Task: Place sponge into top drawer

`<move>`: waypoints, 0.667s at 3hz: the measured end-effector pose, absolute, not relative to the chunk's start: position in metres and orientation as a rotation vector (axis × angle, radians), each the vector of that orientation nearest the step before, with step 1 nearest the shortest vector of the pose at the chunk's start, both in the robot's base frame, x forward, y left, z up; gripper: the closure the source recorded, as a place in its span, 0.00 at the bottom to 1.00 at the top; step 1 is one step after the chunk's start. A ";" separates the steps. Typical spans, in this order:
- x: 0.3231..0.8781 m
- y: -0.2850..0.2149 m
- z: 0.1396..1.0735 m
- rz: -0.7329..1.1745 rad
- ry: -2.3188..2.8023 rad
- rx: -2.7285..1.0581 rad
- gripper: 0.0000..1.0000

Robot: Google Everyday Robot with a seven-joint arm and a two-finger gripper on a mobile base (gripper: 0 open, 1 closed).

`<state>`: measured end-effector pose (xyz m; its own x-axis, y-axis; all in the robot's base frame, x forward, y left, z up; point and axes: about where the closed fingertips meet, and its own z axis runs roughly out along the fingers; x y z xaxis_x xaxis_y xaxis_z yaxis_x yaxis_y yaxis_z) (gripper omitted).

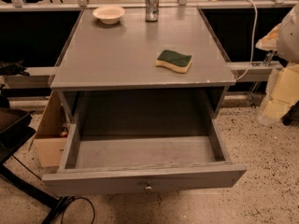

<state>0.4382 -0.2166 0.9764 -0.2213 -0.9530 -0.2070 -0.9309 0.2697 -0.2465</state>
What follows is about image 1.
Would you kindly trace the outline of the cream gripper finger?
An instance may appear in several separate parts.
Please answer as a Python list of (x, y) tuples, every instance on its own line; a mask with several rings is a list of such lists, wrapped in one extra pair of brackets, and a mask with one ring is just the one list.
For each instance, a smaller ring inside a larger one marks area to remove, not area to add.
[(259, 39), (255, 47), (257, 49), (266, 51), (276, 51), (278, 43), (278, 32), (280, 30), (281, 24), (276, 25), (267, 35)]
[(262, 125), (280, 121), (299, 101), (299, 64), (289, 63), (274, 69), (266, 85), (266, 95), (260, 106), (257, 120)]

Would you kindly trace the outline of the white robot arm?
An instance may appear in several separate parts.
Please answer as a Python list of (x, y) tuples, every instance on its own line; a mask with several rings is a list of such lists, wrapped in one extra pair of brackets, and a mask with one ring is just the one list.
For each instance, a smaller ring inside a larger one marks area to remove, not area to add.
[(258, 121), (264, 125), (277, 121), (289, 125), (299, 120), (299, 4), (256, 43), (256, 48), (275, 51), (286, 62), (284, 68), (274, 69), (268, 78)]

